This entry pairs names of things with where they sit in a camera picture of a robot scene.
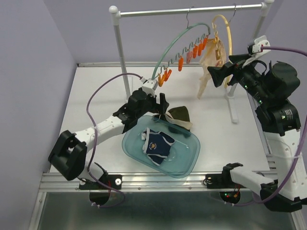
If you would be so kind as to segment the olive green underwear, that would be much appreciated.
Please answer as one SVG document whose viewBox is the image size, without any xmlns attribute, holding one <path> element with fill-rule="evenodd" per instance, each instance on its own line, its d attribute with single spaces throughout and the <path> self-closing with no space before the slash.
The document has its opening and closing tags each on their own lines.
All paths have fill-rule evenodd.
<svg viewBox="0 0 307 230">
<path fill-rule="evenodd" d="M 190 121 L 189 111 L 186 106 L 179 106 L 169 109 L 165 114 L 167 122 L 184 129 L 185 132 L 169 127 L 169 131 L 174 134 L 182 134 L 185 138 L 190 137 L 190 130 L 193 123 Z"/>
</svg>

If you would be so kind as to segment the beige underwear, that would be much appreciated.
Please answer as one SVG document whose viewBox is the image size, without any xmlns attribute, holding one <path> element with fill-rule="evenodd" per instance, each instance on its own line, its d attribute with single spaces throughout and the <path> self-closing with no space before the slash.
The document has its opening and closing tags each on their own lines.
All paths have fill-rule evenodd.
<svg viewBox="0 0 307 230">
<path fill-rule="evenodd" d="M 199 90 L 197 98 L 201 99 L 207 83 L 212 79 L 208 67 L 221 67 L 226 63 L 226 51 L 224 44 L 221 40 L 209 39 L 206 45 L 206 53 L 200 60 L 200 64 L 203 68 L 203 76 L 199 78 Z"/>
</svg>

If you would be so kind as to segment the yellow clip hanger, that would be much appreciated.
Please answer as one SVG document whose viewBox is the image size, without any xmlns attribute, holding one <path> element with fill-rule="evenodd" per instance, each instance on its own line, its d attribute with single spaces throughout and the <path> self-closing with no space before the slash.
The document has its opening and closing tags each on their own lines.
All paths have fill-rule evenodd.
<svg viewBox="0 0 307 230">
<path fill-rule="evenodd" d="M 227 39 L 228 39 L 228 55 L 233 54 L 233 43 L 232 43 L 232 34 L 231 34 L 231 29 L 230 29 L 230 22 L 236 14 L 236 7 L 237 7 L 237 5 L 234 3 L 234 13 L 233 13 L 233 16 L 229 20 L 222 14 L 215 15 L 213 20 L 212 20 L 212 26 L 213 26 L 214 38 L 215 39 L 219 38 L 218 37 L 218 30 L 217 30 L 217 26 L 216 26 L 215 21 L 217 20 L 217 18 L 221 18 L 224 21 L 226 32 L 227 32 Z"/>
</svg>

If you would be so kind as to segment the green clip hanger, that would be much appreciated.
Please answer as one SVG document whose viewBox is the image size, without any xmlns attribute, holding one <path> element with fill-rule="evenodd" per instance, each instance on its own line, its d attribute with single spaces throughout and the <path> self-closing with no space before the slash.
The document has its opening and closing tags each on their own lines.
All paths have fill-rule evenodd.
<svg viewBox="0 0 307 230">
<path fill-rule="evenodd" d="M 173 64 L 174 62 L 178 62 L 178 64 L 182 63 L 182 61 L 179 61 L 179 59 L 182 57 L 182 55 L 184 53 L 188 53 L 189 51 L 193 50 L 194 46 L 196 45 L 199 45 L 203 42 L 203 40 L 205 38 L 208 38 L 208 36 L 211 34 L 211 28 L 208 24 L 206 23 L 195 23 L 195 24 L 192 24 L 190 25 L 189 24 L 189 20 L 188 20 L 188 14 L 191 12 L 191 10 L 194 10 L 196 9 L 195 7 L 190 7 L 188 9 L 188 12 L 186 14 L 186 19 L 187 19 L 187 27 L 185 30 L 183 30 L 171 43 L 170 45 L 165 49 L 165 51 L 163 52 L 163 54 L 161 55 L 159 61 L 156 63 L 155 65 L 155 68 L 154 68 L 154 71 L 152 73 L 152 80 L 155 80 L 156 78 L 158 78 L 161 73 L 162 73 L 162 70 L 167 70 L 169 68 L 169 65 L 170 64 Z M 168 62 L 167 62 L 167 65 L 161 65 L 162 61 L 164 60 L 165 56 L 168 54 L 168 52 L 171 50 L 171 48 L 174 46 L 174 44 L 184 35 L 186 34 L 188 31 L 190 31 L 191 29 L 193 29 L 194 27 L 197 27 L 197 26 L 206 26 L 207 27 L 207 33 L 204 33 L 202 34 L 201 37 L 198 37 L 196 39 L 195 42 L 191 42 L 189 44 L 189 46 L 186 46 L 183 48 L 183 50 L 181 52 L 178 52 L 175 56 L 175 58 L 172 58 L 170 59 Z"/>
</svg>

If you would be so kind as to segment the navy blue underwear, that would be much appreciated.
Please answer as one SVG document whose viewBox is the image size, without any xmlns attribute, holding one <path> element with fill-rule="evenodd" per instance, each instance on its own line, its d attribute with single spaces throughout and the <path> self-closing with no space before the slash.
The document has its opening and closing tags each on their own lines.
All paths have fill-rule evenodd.
<svg viewBox="0 0 307 230">
<path fill-rule="evenodd" d="M 148 127 L 142 132 L 141 139 L 144 140 L 143 153 L 157 166 L 167 159 L 175 143 L 170 135 Z"/>
</svg>

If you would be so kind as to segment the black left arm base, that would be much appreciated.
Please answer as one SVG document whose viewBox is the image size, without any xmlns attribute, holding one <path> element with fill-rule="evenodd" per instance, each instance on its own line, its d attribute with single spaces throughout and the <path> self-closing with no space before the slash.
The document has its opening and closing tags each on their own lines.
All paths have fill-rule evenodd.
<svg viewBox="0 0 307 230">
<path fill-rule="evenodd" d="M 122 175 L 103 175 L 97 181 L 81 179 L 78 189 L 89 192 L 91 205 L 97 208 L 114 207 L 125 201 L 125 194 L 122 189 Z"/>
</svg>

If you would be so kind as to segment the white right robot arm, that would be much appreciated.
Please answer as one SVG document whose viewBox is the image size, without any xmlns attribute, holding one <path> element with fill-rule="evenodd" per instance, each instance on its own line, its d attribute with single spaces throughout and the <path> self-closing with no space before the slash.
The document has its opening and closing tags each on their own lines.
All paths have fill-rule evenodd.
<svg viewBox="0 0 307 230">
<path fill-rule="evenodd" d="M 221 67 L 208 67 L 213 83 L 220 86 L 231 76 L 230 85 L 239 84 L 258 103 L 256 116 L 273 156 L 277 179 L 251 171 L 241 163 L 229 163 L 220 174 L 204 179 L 208 188 L 241 185 L 255 193 L 257 203 L 270 211 L 295 212 L 307 203 L 307 172 L 301 150 L 307 129 L 301 127 L 296 107 L 289 96 L 298 88 L 297 71 L 290 64 L 277 62 L 256 71 L 258 60 L 248 55 L 230 56 Z"/>
</svg>

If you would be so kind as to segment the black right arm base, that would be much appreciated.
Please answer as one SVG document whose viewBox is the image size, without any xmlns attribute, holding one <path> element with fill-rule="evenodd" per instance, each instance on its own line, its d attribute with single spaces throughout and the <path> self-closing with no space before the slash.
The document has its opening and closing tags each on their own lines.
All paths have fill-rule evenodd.
<svg viewBox="0 0 307 230">
<path fill-rule="evenodd" d="M 227 203 L 237 204 L 240 201 L 240 185 L 232 181 L 225 181 L 221 174 L 207 174 L 202 184 L 208 189 L 218 189 L 219 197 Z"/>
</svg>

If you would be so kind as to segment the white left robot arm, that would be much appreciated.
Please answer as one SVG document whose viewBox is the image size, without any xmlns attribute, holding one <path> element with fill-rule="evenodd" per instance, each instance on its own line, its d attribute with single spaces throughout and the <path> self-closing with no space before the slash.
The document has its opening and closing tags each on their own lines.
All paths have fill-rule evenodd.
<svg viewBox="0 0 307 230">
<path fill-rule="evenodd" d="M 138 120 L 146 113 L 165 114 L 169 103 L 165 94 L 156 96 L 138 89 L 132 93 L 128 102 L 121 106 L 109 118 L 94 123 L 92 127 L 71 133 L 63 131 L 58 137 L 48 161 L 55 167 L 66 180 L 85 179 L 97 189 L 106 185 L 107 177 L 101 167 L 86 161 L 89 151 L 95 152 L 97 145 L 135 127 Z"/>
</svg>

